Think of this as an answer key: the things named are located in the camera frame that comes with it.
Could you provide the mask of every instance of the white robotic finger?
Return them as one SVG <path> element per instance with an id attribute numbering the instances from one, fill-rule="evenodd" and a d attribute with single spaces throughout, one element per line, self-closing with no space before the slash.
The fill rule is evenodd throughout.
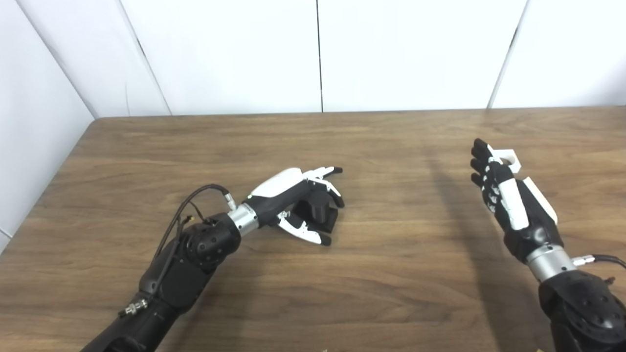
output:
<path id="1" fill-rule="evenodd" d="M 324 244 L 325 246 L 327 246 L 327 244 L 322 243 L 322 237 L 318 232 L 309 230 L 306 221 L 299 219 L 299 221 L 301 221 L 300 227 L 295 227 L 291 222 L 289 222 L 288 219 L 292 216 L 294 215 L 291 215 L 289 212 L 280 213 L 278 215 L 278 218 L 280 219 L 278 226 L 281 229 L 292 234 L 293 236 L 301 238 L 305 241 L 309 241 L 315 244 Z"/>
<path id="2" fill-rule="evenodd" d="M 335 171 L 335 167 L 333 167 L 333 166 L 330 166 L 330 167 L 318 167 L 315 170 L 304 172 L 302 174 L 302 176 L 306 180 L 312 180 L 312 179 L 320 179 L 321 180 L 325 176 L 327 176 L 330 173 L 332 173 L 333 171 Z"/>
<path id="3" fill-rule="evenodd" d="M 508 179 L 498 185 L 502 196 L 502 206 L 509 215 L 511 228 L 521 230 L 528 227 L 528 216 L 526 207 L 521 201 L 520 190 L 517 188 L 516 179 Z"/>

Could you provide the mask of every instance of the prosthetic hand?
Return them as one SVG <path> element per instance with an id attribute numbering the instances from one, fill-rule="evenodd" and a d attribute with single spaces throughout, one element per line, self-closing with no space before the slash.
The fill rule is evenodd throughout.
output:
<path id="1" fill-rule="evenodd" d="M 343 208 L 344 202 L 324 177 L 341 172 L 337 167 L 304 173 L 288 168 L 259 185 L 240 205 L 219 185 L 194 191 L 174 215 L 131 303 L 82 351 L 155 351 L 176 319 L 195 304 L 217 267 L 239 248 L 242 236 L 255 229 L 277 225 L 301 239 L 330 245 L 331 238 L 318 231 L 332 232 L 337 209 L 331 208 L 330 202 L 338 208 Z M 206 189 L 221 191 L 230 212 L 203 217 L 192 199 Z M 183 229 L 192 219 L 180 218 L 188 204 L 196 209 L 202 223 Z M 176 236 L 164 247 L 174 226 Z"/>
<path id="2" fill-rule="evenodd" d="M 506 248 L 540 283 L 539 300 L 550 318 L 557 352 L 626 351 L 626 308 L 607 282 L 577 269 L 600 260 L 626 264 L 611 256 L 571 259 L 550 203 L 530 178 L 514 177 L 521 167 L 514 151 L 494 150 L 476 139 L 471 154 L 476 171 L 471 179 L 504 230 Z"/>

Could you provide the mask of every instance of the wire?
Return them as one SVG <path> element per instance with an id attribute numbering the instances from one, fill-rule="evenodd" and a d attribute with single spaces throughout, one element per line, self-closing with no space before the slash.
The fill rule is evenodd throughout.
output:
<path id="1" fill-rule="evenodd" d="M 226 196 L 227 194 L 229 194 L 230 192 L 223 186 L 221 185 L 216 185 L 216 184 L 210 184 L 210 185 L 204 185 L 202 187 L 200 187 L 199 189 L 193 191 L 189 196 L 187 196 L 187 198 L 180 204 L 180 206 L 178 207 L 178 210 L 176 211 L 176 214 L 174 214 L 172 221 L 170 222 L 170 225 L 168 225 L 167 230 L 165 230 L 165 233 L 163 234 L 163 238 L 161 238 L 161 242 L 159 243 L 155 255 L 154 257 L 152 257 L 152 262 L 155 261 L 155 259 L 158 257 L 159 254 L 161 254 L 161 250 L 163 249 L 163 246 L 165 245 L 165 241 L 167 241 L 167 237 L 170 236 L 170 233 L 172 231 L 172 229 L 174 228 L 174 225 L 176 224 L 177 219 L 180 218 L 180 214 L 183 212 L 183 210 L 185 209 L 185 207 L 187 206 L 187 204 L 189 204 L 189 202 L 192 201 L 192 199 L 198 195 L 199 193 L 203 192 L 204 190 L 207 189 L 217 189 L 219 191 L 222 192 L 222 195 Z"/>
<path id="2" fill-rule="evenodd" d="M 191 200 L 189 201 L 189 204 L 191 204 L 191 206 L 196 210 L 196 213 L 198 214 L 198 218 L 200 218 L 200 221 L 204 221 L 204 216 L 202 216 L 202 213 L 200 212 L 200 209 L 198 209 L 198 206 L 195 205 Z"/>
<path id="3" fill-rule="evenodd" d="M 190 222 L 192 219 L 193 217 L 191 216 L 188 216 L 183 221 L 180 221 L 180 217 L 176 219 L 176 222 L 178 223 L 178 225 L 176 226 L 176 237 L 174 238 L 174 243 L 172 243 L 172 249 L 170 250 L 170 253 L 167 255 L 167 260 L 165 261 L 165 265 L 163 266 L 163 269 L 161 270 L 161 273 L 159 274 L 158 279 L 156 280 L 155 287 L 152 289 L 152 293 L 150 293 L 150 295 L 148 296 L 147 303 L 152 302 L 152 299 L 157 294 L 158 289 L 161 288 L 161 283 L 163 282 L 165 273 L 167 272 L 167 269 L 170 267 L 170 264 L 172 264 L 172 261 L 174 260 L 174 255 L 176 254 L 176 250 L 178 249 L 178 245 L 180 244 L 180 240 L 183 234 L 183 228 L 185 227 L 185 224 L 187 222 Z"/>
<path id="4" fill-rule="evenodd" d="M 614 263 L 614 264 L 619 264 L 624 269 L 626 269 L 626 262 L 621 260 L 619 257 L 608 256 L 606 254 L 592 254 L 592 256 L 595 258 L 596 262 L 611 262 L 611 263 Z"/>

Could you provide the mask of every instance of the palm of robotic hand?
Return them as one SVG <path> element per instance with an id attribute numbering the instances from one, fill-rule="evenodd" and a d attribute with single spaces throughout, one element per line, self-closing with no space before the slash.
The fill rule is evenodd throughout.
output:
<path id="1" fill-rule="evenodd" d="M 557 215 L 550 203 L 528 177 L 517 180 L 514 171 L 521 165 L 512 150 L 494 150 L 481 139 L 471 149 L 472 168 L 477 172 L 471 180 L 480 187 L 483 201 L 495 214 L 505 232 L 505 245 L 519 261 L 528 263 L 528 256 L 544 245 L 563 246 L 557 229 Z M 512 165 L 504 165 L 501 159 Z"/>

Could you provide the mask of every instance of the wood grain surface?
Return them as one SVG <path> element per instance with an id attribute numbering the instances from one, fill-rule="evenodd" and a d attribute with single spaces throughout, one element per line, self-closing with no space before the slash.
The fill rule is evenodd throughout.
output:
<path id="1" fill-rule="evenodd" d="M 624 107 L 101 119 L 0 256 L 0 351 L 79 351 L 198 186 L 242 200 L 329 165 L 346 200 L 332 247 L 251 233 L 160 351 L 553 351 L 537 283 L 470 182 L 476 137 L 516 150 L 570 255 L 626 257 Z M 587 270 L 626 299 L 623 269 Z"/>

